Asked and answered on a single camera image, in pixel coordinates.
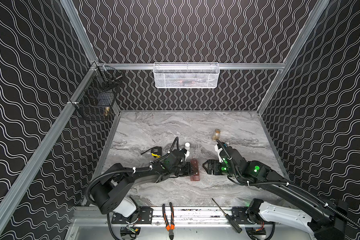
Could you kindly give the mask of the yellow black tape measure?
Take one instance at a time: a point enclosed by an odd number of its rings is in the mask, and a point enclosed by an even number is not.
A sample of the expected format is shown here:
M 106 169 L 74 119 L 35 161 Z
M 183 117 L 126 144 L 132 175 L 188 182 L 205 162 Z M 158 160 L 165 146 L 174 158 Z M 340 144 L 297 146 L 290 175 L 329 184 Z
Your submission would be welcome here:
M 163 148 L 159 146 L 155 146 L 142 152 L 141 155 L 144 155 L 146 153 L 150 153 L 154 158 L 160 158 L 163 154 Z

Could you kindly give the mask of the brown pill organizer box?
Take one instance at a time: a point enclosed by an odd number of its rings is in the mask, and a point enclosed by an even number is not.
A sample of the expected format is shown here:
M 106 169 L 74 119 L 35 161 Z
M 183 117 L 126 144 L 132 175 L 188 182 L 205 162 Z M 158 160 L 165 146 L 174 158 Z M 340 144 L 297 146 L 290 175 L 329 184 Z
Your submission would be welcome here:
M 191 159 L 191 181 L 192 182 L 198 182 L 200 181 L 200 171 L 199 171 L 199 162 L 197 159 Z

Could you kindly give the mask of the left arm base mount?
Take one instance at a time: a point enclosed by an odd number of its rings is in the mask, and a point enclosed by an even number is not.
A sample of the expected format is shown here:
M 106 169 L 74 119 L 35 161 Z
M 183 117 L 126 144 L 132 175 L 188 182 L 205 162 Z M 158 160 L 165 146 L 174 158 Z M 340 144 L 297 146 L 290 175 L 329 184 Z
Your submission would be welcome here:
M 119 213 L 114 213 L 111 223 L 122 224 L 122 225 L 133 225 L 133 224 L 151 224 L 153 218 L 153 208 L 140 207 L 135 210 L 129 217 L 124 217 Z

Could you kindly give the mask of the black screwdriver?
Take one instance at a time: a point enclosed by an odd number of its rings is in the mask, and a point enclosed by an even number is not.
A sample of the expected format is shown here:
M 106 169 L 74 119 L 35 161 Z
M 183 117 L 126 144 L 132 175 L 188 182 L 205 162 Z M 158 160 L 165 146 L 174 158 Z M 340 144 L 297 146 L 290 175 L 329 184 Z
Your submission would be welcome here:
M 223 213 L 224 217 L 227 219 L 228 223 L 234 228 L 234 230 L 240 234 L 243 230 L 238 225 L 238 223 L 230 216 L 228 215 L 221 207 L 220 205 L 212 198 L 212 201 L 216 204 L 216 206 L 220 209 L 220 211 Z

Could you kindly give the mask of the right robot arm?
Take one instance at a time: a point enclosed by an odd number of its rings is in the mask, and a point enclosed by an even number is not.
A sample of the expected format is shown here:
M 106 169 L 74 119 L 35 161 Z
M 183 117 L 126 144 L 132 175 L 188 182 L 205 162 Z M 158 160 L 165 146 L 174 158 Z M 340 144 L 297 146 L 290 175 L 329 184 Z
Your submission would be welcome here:
M 325 201 L 293 184 L 271 167 L 259 161 L 247 161 L 238 150 L 217 140 L 218 159 L 207 160 L 203 168 L 209 175 L 222 176 L 240 186 L 256 187 L 283 198 L 296 207 L 272 206 L 263 200 L 252 200 L 247 208 L 251 223 L 281 223 L 309 233 L 317 240 L 343 240 L 346 226 L 360 225 L 348 217 L 348 206 L 342 201 Z

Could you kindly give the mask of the orange handled pliers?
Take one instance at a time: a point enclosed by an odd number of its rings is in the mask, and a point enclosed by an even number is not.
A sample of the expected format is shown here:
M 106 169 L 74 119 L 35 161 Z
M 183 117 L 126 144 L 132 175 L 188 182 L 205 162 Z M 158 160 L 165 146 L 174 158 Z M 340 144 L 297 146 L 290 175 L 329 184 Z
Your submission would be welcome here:
M 165 204 L 162 205 L 162 214 L 163 214 L 163 218 L 164 218 L 164 221 L 166 224 L 166 230 L 169 233 L 169 238 L 170 238 L 170 240 L 173 240 L 174 239 L 174 229 L 175 229 L 175 223 L 174 223 L 175 211 L 174 211 L 173 203 L 170 202 L 169 205 L 170 205 L 170 210 L 171 210 L 171 220 L 170 221 L 168 220 Z

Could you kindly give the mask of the small amber glass vial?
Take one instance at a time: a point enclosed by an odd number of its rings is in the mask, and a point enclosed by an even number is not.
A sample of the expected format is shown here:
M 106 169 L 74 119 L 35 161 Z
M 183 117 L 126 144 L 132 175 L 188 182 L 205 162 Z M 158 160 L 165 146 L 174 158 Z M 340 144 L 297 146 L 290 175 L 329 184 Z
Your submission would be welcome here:
M 213 141 L 219 140 L 220 136 L 221 136 L 221 130 L 220 129 L 215 129 L 214 133 L 213 133 L 213 136 L 212 136 Z

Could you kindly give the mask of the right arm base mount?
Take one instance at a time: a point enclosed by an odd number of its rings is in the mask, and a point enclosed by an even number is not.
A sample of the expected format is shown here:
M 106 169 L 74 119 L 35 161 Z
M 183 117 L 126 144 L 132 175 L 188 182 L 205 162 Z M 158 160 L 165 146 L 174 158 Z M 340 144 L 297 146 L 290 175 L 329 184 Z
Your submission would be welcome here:
M 249 215 L 247 214 L 247 207 L 232 207 L 231 217 L 239 224 L 239 225 L 255 225 L 257 222 L 255 220 L 251 220 Z

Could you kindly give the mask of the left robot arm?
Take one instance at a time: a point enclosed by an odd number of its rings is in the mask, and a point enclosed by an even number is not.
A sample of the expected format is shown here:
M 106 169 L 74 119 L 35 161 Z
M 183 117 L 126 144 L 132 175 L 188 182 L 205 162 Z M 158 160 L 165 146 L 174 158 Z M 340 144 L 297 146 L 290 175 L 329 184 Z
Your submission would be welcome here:
M 167 179 L 188 177 L 192 165 L 187 161 L 188 147 L 179 147 L 179 138 L 173 141 L 169 152 L 149 163 L 147 167 L 126 168 L 117 163 L 95 177 L 88 185 L 87 202 L 99 208 L 103 215 L 121 211 L 129 203 L 126 196 L 131 188 L 143 184 L 161 183 Z

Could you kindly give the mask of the white pill bottle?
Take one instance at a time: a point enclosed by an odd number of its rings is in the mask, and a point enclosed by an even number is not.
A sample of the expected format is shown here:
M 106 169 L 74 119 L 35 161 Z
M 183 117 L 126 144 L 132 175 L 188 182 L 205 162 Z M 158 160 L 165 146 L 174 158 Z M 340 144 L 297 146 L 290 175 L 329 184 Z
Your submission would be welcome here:
M 189 153 L 190 152 L 190 143 L 185 143 L 185 149 L 187 150 L 187 152 Z

